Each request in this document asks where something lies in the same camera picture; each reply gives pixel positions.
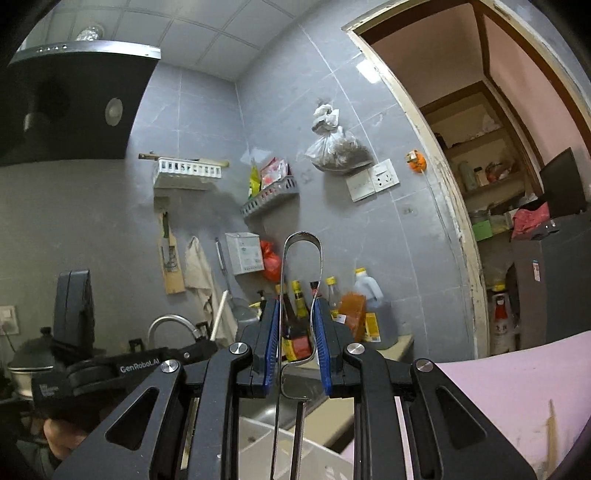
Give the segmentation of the person's left hand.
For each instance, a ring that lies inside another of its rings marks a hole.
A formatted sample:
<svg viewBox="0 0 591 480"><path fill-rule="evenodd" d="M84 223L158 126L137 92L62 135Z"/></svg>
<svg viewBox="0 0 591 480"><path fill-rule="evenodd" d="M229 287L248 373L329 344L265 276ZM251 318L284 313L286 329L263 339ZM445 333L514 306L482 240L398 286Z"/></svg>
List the person's left hand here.
<svg viewBox="0 0 591 480"><path fill-rule="evenodd" d="M43 432L52 454L60 461L67 458L88 436L88 434L69 422L47 419Z"/></svg>

